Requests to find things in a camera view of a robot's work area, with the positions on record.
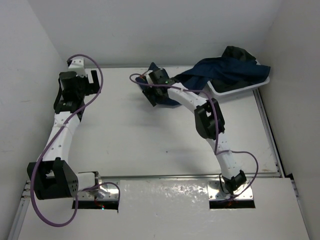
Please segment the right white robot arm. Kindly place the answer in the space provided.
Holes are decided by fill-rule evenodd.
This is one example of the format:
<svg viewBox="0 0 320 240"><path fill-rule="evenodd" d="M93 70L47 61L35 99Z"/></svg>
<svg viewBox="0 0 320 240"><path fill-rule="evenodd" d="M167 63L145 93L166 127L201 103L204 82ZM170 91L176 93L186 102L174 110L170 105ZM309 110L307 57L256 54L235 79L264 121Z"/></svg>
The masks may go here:
<svg viewBox="0 0 320 240"><path fill-rule="evenodd" d="M153 106L160 101L172 100L193 113L197 133L211 146L219 163L224 181L222 189L226 194L233 195L246 183L246 175L229 147L225 120L216 99L199 96L202 90L186 88L175 78L169 78L163 68L149 70L136 81L143 86L142 92Z"/></svg>

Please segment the dark blue denim trousers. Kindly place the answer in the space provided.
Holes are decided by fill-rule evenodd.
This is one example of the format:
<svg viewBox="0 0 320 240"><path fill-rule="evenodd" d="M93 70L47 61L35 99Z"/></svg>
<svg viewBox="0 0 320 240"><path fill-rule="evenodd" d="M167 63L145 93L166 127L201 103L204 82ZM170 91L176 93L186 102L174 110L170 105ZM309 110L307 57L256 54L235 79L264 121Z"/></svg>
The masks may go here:
<svg viewBox="0 0 320 240"><path fill-rule="evenodd" d="M259 65L255 60L215 57L202 59L174 78L190 90L203 90L211 82L216 92L227 93L265 82L270 71L270 66Z"/></svg>

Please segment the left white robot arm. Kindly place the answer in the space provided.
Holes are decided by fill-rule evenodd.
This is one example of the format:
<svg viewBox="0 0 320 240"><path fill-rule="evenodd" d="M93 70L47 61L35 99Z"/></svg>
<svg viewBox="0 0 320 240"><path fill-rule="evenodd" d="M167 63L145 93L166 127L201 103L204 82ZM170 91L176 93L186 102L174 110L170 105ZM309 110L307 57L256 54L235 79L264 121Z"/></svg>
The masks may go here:
<svg viewBox="0 0 320 240"><path fill-rule="evenodd" d="M98 74L92 70L93 82L75 71L59 74L59 89L53 104L54 123L47 141L47 151L40 164L31 162L27 174L34 178L33 191L39 200L73 198L79 179L68 164L69 151L76 128L84 115L85 97L100 89Z"/></svg>

